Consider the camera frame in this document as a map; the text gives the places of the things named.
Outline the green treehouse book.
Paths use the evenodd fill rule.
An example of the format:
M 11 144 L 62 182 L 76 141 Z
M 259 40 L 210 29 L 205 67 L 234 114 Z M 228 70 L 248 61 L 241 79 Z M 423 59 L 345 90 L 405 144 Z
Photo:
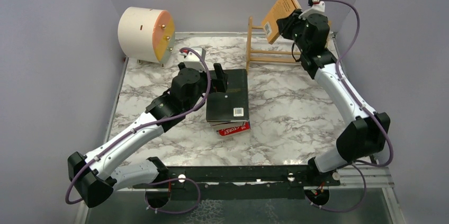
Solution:
M 211 93 L 206 101 L 206 120 L 211 123 L 249 121 L 246 69 L 226 69 L 227 91 Z

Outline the orange treehouse book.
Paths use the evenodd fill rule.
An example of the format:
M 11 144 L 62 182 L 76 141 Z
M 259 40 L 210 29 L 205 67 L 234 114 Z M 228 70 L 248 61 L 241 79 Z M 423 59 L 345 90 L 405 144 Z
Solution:
M 271 7 L 261 22 L 269 44 L 273 44 L 280 36 L 280 27 L 277 26 L 276 21 L 288 17 L 296 9 L 301 9 L 298 0 L 277 0 Z

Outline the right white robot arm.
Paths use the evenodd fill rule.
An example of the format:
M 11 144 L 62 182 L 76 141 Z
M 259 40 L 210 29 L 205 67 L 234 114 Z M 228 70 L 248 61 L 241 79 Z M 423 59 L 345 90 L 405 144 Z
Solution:
M 391 120 L 385 112 L 366 104 L 344 77 L 337 58 L 326 47 L 330 31 L 327 17 L 318 13 L 301 17 L 300 13 L 297 9 L 277 19 L 279 33 L 299 48 L 299 63 L 326 91 L 346 125 L 332 149 L 308 160 L 307 179 L 318 184 L 336 169 L 381 152 Z

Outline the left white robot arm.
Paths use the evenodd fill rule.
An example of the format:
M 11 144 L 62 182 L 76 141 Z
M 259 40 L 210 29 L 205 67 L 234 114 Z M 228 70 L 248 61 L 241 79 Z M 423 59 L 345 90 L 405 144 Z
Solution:
M 114 191 L 155 179 L 166 170 L 158 158 L 153 157 L 126 174 L 118 167 L 147 142 L 200 109 L 210 93 L 225 92 L 228 86 L 228 75 L 220 63 L 213 65 L 213 71 L 204 72 L 188 68 L 182 62 L 178 67 L 170 88 L 155 98 L 124 131 L 86 154 L 76 151 L 68 157 L 67 204 L 84 202 L 89 208 L 96 207 Z

